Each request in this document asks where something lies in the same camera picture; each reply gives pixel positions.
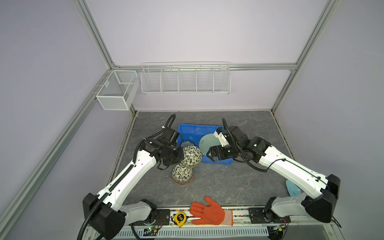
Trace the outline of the mint green flower plate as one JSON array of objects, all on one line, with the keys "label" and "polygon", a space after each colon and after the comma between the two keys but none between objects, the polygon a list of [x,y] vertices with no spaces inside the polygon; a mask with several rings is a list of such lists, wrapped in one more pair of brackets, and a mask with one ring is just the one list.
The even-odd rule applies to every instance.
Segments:
[{"label": "mint green flower plate", "polygon": [[220,145],[220,140],[214,134],[207,134],[201,138],[199,142],[199,149],[201,150],[202,154],[206,156],[211,147]]}]

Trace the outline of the blue patterned bowl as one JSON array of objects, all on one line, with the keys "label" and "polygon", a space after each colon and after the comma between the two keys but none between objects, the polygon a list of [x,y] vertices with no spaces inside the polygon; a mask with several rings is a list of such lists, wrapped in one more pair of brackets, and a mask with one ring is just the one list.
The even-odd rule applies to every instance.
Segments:
[{"label": "blue patterned bowl", "polygon": [[190,141],[190,140],[184,140],[182,143],[181,143],[181,147],[182,148],[185,148],[187,146],[196,146],[196,144],[193,142],[193,141]]}]

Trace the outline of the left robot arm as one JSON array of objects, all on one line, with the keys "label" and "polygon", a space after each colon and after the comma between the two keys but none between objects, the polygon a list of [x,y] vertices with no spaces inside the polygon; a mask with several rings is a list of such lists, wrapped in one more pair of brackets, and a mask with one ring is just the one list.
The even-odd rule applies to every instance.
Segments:
[{"label": "left robot arm", "polygon": [[100,234],[99,239],[111,240],[125,224],[156,222],[157,206],[146,199],[129,205],[126,210],[122,210],[122,206],[148,170],[156,166],[163,171],[184,158],[182,147],[177,144],[180,134],[172,129],[175,118],[172,114],[159,132],[140,140],[133,159],[106,187],[96,195],[86,195],[83,199],[85,220],[77,236],[79,240],[87,226]]}]

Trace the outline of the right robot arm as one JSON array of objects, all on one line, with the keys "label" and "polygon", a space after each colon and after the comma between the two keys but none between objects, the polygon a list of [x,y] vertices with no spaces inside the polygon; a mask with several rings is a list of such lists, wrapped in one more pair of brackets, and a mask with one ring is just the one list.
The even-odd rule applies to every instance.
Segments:
[{"label": "right robot arm", "polygon": [[317,173],[289,158],[265,139],[250,139],[239,127],[229,126],[226,119],[222,122],[223,126],[214,133],[220,144],[207,152],[212,162],[240,160],[261,173],[274,171],[302,190],[296,197],[271,197],[262,211],[267,222],[290,216],[309,216],[326,224],[333,220],[340,178]]}]

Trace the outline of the blue plastic bin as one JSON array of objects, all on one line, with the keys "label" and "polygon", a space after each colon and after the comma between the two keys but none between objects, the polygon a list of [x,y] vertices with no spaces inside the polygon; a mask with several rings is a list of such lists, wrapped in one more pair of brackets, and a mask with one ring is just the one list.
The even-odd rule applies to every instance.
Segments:
[{"label": "blue plastic bin", "polygon": [[[180,124],[178,132],[183,137],[183,140],[192,141],[197,147],[199,146],[201,138],[205,135],[213,134],[221,126],[206,126],[206,125],[192,125],[192,124]],[[233,159],[226,159],[222,161],[213,162],[208,157],[203,156],[202,163],[206,164],[222,164],[231,165]]]}]

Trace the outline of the red rubber glove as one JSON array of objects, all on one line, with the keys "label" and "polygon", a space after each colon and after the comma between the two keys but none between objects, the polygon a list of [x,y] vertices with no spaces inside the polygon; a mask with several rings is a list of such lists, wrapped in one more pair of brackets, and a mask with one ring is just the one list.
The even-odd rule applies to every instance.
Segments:
[{"label": "red rubber glove", "polygon": [[210,197],[204,197],[208,205],[193,202],[190,206],[190,213],[197,219],[192,220],[193,225],[225,225],[233,226],[233,211],[224,210],[216,201]]}]

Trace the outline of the yellow tape measure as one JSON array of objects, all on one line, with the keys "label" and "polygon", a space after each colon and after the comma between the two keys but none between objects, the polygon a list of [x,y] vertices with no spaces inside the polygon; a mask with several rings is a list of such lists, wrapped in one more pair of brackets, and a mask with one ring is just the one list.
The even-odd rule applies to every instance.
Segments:
[{"label": "yellow tape measure", "polygon": [[173,215],[172,221],[174,224],[176,224],[179,228],[181,228],[187,221],[188,216],[185,212],[178,212]]}]

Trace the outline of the light blue spatula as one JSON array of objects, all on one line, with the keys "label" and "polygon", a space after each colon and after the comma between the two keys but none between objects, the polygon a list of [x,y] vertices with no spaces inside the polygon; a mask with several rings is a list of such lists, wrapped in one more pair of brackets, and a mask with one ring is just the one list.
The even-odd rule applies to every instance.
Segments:
[{"label": "light blue spatula", "polygon": [[286,187],[287,187],[287,190],[288,190],[290,197],[296,197],[302,193],[302,190],[297,185],[295,185],[293,182],[291,182],[289,180],[286,180]]}]

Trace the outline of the white mesh basket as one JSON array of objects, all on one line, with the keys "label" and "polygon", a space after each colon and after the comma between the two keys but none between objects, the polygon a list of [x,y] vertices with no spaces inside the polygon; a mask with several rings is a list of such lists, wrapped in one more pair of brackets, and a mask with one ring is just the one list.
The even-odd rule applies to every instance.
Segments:
[{"label": "white mesh basket", "polygon": [[104,110],[129,111],[139,86],[136,71],[112,70],[96,97]]}]

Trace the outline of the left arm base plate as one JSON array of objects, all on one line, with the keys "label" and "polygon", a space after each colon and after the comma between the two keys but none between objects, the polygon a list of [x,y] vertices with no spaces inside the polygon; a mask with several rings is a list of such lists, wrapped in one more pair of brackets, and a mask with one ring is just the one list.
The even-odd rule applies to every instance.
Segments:
[{"label": "left arm base plate", "polygon": [[157,209],[152,215],[149,216],[147,220],[141,222],[143,226],[155,226],[162,225],[168,226],[171,220],[171,210],[170,209]]}]

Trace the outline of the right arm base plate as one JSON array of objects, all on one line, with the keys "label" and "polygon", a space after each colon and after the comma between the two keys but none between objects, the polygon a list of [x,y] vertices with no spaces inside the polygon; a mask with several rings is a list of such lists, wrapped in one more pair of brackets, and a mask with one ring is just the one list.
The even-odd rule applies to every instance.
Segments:
[{"label": "right arm base plate", "polygon": [[252,224],[289,224],[291,218],[289,216],[279,217],[271,210],[267,210],[265,213],[264,208],[254,207],[249,208],[249,216]]}]

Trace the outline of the white vented rail cover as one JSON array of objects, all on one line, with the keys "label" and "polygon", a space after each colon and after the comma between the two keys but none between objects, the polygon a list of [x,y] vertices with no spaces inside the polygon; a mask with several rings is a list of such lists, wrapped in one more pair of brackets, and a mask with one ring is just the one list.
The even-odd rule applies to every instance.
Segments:
[{"label": "white vented rail cover", "polygon": [[170,239],[219,239],[239,237],[268,237],[267,227],[196,227],[196,228],[161,228],[158,233],[151,234],[148,228],[135,227],[142,240]]}]

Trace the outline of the aluminium frame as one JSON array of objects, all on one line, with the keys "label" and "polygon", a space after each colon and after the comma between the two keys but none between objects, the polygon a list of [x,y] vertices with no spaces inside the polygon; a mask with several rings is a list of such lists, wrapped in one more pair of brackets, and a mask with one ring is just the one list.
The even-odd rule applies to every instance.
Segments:
[{"label": "aluminium frame", "polygon": [[[5,142],[1,146],[1,195],[15,192],[15,196],[1,202],[3,240],[26,230],[20,225],[23,214],[78,130],[87,122],[97,92],[115,67],[88,4],[74,1],[74,6],[75,9],[70,11],[68,1],[32,2],[32,8],[37,12],[23,10],[20,14],[1,7],[1,60],[7,63],[1,73],[3,77],[10,77],[12,83],[16,82],[16,74],[22,71],[12,68],[11,64],[22,52],[30,58],[24,62],[26,72],[35,73],[38,77],[47,71],[56,73],[58,80],[78,84],[90,81],[94,77],[93,70],[104,73],[83,103],[76,102],[74,106],[67,102],[59,104],[60,109],[73,116],[64,117],[61,130],[54,132],[51,138],[45,138],[49,148],[44,151],[29,148],[25,137],[21,137],[18,143],[14,142],[22,132],[32,129],[31,125],[22,126],[27,120],[24,112],[17,110],[12,120],[1,120],[1,139]],[[43,56],[32,61],[38,52]]]}]

